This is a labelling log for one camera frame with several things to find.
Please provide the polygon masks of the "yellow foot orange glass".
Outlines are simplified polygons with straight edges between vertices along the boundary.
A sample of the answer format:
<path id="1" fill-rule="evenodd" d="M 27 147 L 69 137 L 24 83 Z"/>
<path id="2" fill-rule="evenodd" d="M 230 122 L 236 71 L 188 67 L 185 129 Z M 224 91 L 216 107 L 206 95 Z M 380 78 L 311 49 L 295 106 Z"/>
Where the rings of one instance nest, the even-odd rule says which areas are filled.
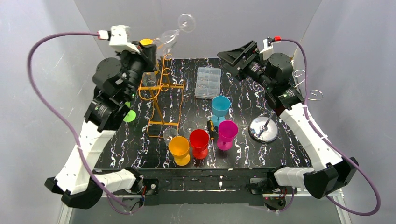
<path id="1" fill-rule="evenodd" d="M 140 40 L 139 43 L 140 43 L 140 45 L 142 45 L 142 46 L 148 46 L 148 45 L 153 44 L 153 40 L 152 40 L 152 39 L 146 38 L 146 39 Z"/>

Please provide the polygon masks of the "clear wine glass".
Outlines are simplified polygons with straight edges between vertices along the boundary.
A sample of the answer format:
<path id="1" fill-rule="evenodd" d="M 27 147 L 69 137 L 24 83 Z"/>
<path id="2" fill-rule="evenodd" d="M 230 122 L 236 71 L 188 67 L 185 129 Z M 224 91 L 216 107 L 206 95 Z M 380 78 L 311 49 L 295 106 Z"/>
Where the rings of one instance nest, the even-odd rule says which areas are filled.
<path id="1" fill-rule="evenodd" d="M 177 29 L 167 30 L 153 40 L 153 44 L 157 46 L 156 55 L 158 58 L 171 52 L 181 33 L 191 33 L 196 28 L 195 18 L 191 14 L 181 14 L 177 22 Z"/>
<path id="2" fill-rule="evenodd" d="M 155 72 L 146 72 L 142 76 L 142 86 L 154 87 L 157 85 L 157 78 Z"/>

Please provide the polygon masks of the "gold wire glass rack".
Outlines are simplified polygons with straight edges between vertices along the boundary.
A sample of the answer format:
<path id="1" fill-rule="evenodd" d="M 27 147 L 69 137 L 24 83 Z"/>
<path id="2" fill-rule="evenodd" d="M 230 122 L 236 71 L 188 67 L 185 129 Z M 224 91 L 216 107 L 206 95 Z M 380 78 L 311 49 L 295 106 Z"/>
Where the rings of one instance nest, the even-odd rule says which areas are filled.
<path id="1" fill-rule="evenodd" d="M 161 128 L 171 127 L 179 130 L 181 115 L 182 115 L 182 105 L 184 101 L 184 90 L 185 90 L 185 81 L 180 84 L 174 84 L 170 82 L 170 74 L 171 69 L 167 66 L 167 62 L 172 60 L 172 54 L 168 53 L 164 56 L 160 57 L 160 61 L 157 62 L 158 70 L 153 72 L 155 75 L 159 74 L 159 79 L 156 81 L 154 86 L 144 86 L 143 82 L 140 82 L 138 88 L 138 95 L 141 100 L 151 101 L 154 105 L 152 115 L 148 120 L 146 133 L 148 137 L 151 138 L 162 138 L 163 133 L 160 131 L 158 134 L 151 133 L 150 128 L 154 127 L 157 130 L 161 130 Z M 171 94 L 173 90 L 178 90 L 181 93 L 181 102 L 179 104 L 179 112 L 178 118 L 173 122 L 166 122 L 164 120 L 164 114 L 162 113 L 162 109 L 159 106 L 159 97 L 164 96 L 166 93 Z"/>

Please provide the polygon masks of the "blue plastic wine glass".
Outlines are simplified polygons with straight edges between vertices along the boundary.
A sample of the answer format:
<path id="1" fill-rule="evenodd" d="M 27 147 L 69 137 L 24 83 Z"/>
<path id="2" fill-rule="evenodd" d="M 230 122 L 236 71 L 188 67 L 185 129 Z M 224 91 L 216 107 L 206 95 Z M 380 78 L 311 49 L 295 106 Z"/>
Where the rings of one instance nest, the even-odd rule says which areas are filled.
<path id="1" fill-rule="evenodd" d="M 225 116 L 229 112 L 231 102 L 229 98 L 225 96 L 217 96 L 212 99 L 212 118 L 215 127 L 218 127 L 220 123 L 226 120 Z"/>

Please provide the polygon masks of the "green plastic wine glass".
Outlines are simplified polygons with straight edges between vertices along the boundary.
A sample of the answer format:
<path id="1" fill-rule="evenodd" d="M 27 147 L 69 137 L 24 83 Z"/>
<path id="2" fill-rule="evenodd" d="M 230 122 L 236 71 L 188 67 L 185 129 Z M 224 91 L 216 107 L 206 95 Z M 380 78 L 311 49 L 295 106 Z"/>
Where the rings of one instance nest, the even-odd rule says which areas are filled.
<path id="1" fill-rule="evenodd" d="M 129 112 L 123 118 L 124 122 L 132 122 L 136 118 L 136 112 L 131 109 L 131 102 L 126 102 L 125 105 L 128 107 Z"/>

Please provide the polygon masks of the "silver wire glass stand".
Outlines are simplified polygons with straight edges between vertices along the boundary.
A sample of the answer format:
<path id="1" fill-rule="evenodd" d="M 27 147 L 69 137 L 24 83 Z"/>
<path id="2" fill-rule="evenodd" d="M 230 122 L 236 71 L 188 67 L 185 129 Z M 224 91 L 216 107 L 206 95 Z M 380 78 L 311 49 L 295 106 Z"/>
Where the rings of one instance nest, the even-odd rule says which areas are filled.
<path id="1" fill-rule="evenodd" d="M 296 70 L 293 72 L 293 76 L 298 78 L 305 73 L 305 70 Z M 319 90 L 312 90 L 311 95 L 314 98 L 310 98 L 312 101 L 320 101 L 323 99 L 324 95 Z M 275 115 L 275 112 L 271 112 L 269 116 L 260 116 L 256 117 L 251 121 L 248 126 L 249 135 L 255 141 L 260 143 L 269 143 L 274 141 L 278 136 L 278 127 L 275 121 L 272 119 Z"/>

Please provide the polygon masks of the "magenta plastic wine glass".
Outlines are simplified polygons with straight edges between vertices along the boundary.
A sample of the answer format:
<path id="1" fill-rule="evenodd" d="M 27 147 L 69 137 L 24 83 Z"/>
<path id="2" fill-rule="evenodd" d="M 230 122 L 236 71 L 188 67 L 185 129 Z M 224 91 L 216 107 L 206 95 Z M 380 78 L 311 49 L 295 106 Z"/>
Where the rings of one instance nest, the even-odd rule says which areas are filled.
<path id="1" fill-rule="evenodd" d="M 218 127 L 217 147 L 222 151 L 229 150 L 238 132 L 238 126 L 233 121 L 225 120 L 221 122 Z"/>

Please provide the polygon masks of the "clear tumbler glass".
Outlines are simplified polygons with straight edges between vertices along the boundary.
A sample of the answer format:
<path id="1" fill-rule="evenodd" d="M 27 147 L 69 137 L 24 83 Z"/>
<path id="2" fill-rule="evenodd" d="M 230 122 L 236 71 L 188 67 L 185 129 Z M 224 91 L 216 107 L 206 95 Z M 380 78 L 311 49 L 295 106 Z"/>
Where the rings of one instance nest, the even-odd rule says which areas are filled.
<path id="1" fill-rule="evenodd" d="M 163 138 L 165 140 L 165 144 L 168 146 L 170 141 L 179 136 L 178 130 L 172 127 L 168 127 L 163 131 Z"/>
<path id="2" fill-rule="evenodd" d="M 185 135 L 190 135 L 194 130 L 198 128 L 195 121 L 189 120 L 183 123 L 182 130 Z"/>

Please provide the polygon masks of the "red plastic wine glass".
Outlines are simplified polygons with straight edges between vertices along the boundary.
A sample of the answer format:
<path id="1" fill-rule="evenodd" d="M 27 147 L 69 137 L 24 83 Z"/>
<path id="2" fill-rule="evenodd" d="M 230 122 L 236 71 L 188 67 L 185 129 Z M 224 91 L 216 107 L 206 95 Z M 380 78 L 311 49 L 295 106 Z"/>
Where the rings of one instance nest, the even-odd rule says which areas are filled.
<path id="1" fill-rule="evenodd" d="M 192 153 L 196 159 L 204 159 L 208 155 L 209 134 L 204 129 L 196 129 L 189 136 Z"/>

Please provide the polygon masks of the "orange plastic wine glass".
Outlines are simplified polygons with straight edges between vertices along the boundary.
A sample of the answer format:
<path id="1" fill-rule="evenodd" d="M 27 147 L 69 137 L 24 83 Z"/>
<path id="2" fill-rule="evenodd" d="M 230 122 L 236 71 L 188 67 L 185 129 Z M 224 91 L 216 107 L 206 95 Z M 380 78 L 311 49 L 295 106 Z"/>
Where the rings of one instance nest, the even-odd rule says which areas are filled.
<path id="1" fill-rule="evenodd" d="M 169 151 L 179 166 L 186 166 L 190 162 L 190 144 L 185 137 L 177 136 L 169 142 Z"/>

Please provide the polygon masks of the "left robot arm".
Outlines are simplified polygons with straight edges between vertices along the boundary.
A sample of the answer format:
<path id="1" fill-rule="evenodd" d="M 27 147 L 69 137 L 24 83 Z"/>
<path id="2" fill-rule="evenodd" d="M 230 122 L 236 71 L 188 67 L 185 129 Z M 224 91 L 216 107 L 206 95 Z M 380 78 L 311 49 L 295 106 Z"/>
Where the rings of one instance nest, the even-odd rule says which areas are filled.
<path id="1" fill-rule="evenodd" d="M 117 57 L 102 60 L 92 77 L 94 97 L 84 116 L 82 129 L 66 164 L 45 181 L 51 192 L 60 194 L 64 204 L 89 209 L 104 194 L 119 190 L 140 193 L 143 176 L 133 168 L 95 175 L 93 169 L 109 140 L 130 109 L 146 72 L 156 70 L 156 45 L 138 44 L 138 52 L 123 50 Z"/>

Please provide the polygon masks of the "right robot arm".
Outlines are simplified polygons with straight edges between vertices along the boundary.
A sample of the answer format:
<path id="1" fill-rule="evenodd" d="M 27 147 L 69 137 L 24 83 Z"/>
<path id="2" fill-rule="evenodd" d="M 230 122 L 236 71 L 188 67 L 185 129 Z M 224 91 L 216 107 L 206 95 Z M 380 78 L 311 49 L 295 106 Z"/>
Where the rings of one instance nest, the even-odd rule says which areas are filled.
<path id="1" fill-rule="evenodd" d="M 305 100 L 291 82 L 294 68 L 283 53 L 261 56 L 255 41 L 217 56 L 224 69 L 237 80 L 252 78 L 265 90 L 265 100 L 275 114 L 292 130 L 308 154 L 311 168 L 275 168 L 267 173 L 273 188 L 290 186 L 307 190 L 320 199 L 346 186 L 356 172 L 355 158 L 346 158 L 326 143 L 313 128 Z"/>

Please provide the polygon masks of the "clear plastic compartment box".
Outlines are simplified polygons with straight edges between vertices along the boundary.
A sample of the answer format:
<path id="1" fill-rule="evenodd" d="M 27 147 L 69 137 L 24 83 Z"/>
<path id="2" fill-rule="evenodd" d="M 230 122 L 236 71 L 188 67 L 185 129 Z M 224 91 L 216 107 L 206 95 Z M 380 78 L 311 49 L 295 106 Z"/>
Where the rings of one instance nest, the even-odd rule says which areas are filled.
<path id="1" fill-rule="evenodd" d="M 220 95 L 221 69 L 199 67 L 195 87 L 195 98 L 213 99 Z"/>

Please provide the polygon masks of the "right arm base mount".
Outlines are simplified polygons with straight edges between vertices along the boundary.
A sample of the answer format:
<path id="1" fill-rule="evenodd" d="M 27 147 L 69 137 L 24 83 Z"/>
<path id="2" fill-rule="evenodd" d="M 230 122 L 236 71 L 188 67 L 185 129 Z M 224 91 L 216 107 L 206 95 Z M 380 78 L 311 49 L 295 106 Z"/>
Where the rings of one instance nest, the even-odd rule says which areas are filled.
<path id="1" fill-rule="evenodd" d="M 253 195 L 261 195 L 267 211 L 279 214 L 289 208 L 298 190 L 294 187 L 278 186 L 269 178 L 250 178 L 245 188 Z"/>

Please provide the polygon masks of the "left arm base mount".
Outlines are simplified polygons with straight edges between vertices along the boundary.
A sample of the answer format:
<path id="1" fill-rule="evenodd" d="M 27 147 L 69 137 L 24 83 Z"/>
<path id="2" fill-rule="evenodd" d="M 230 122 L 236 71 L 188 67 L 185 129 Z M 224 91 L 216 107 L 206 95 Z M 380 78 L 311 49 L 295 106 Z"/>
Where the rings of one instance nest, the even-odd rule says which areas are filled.
<path id="1" fill-rule="evenodd" d="M 116 206 L 114 205 L 114 203 L 116 202 L 114 199 L 111 199 L 110 196 L 106 196 L 106 198 L 109 205 L 115 212 L 122 215 L 133 215 L 137 211 L 141 210 L 142 207 L 145 205 L 146 196 L 156 195 L 158 193 L 158 186 L 159 182 L 157 179 L 138 179 L 131 189 L 120 190 L 122 192 L 125 191 L 125 194 L 128 196 L 133 196 L 127 198 L 125 196 L 121 196 L 121 193 L 117 194 L 117 198 L 121 199 L 123 203 L 128 200 L 135 200 L 133 204 L 120 204 L 121 210 L 116 208 Z"/>

